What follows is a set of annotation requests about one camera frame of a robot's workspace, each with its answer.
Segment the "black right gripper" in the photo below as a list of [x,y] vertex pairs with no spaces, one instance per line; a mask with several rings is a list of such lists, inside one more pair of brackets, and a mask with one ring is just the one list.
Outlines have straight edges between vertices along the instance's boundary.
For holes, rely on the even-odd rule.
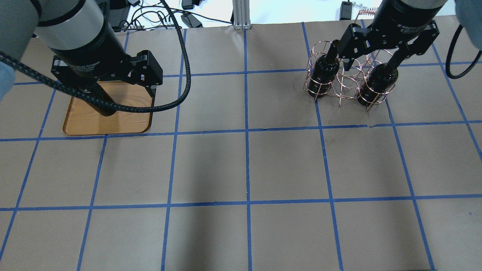
[[344,71],[376,50],[398,48],[393,53],[395,66],[412,55],[423,55],[440,34],[434,20],[439,10],[439,0],[383,0],[369,26],[351,23],[339,40]]

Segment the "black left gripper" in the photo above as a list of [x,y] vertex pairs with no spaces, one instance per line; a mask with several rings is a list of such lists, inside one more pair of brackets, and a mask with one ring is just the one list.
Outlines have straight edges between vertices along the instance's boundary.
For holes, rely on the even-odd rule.
[[71,88],[90,90],[98,81],[120,80],[145,87],[154,99],[157,86],[163,84],[163,70],[153,53],[143,50],[128,55],[110,26],[103,26],[87,45],[53,52],[66,66],[53,66],[52,73]]

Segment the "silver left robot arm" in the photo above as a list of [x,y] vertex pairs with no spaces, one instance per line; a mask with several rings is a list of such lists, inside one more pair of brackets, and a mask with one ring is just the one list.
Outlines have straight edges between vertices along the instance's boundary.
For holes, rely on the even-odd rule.
[[60,78],[67,91],[108,101],[98,81],[113,76],[141,85],[151,97],[162,84],[162,69],[149,51],[129,56],[94,0],[1,1],[1,97],[15,73],[41,79],[20,67],[31,36],[40,38],[69,71]]

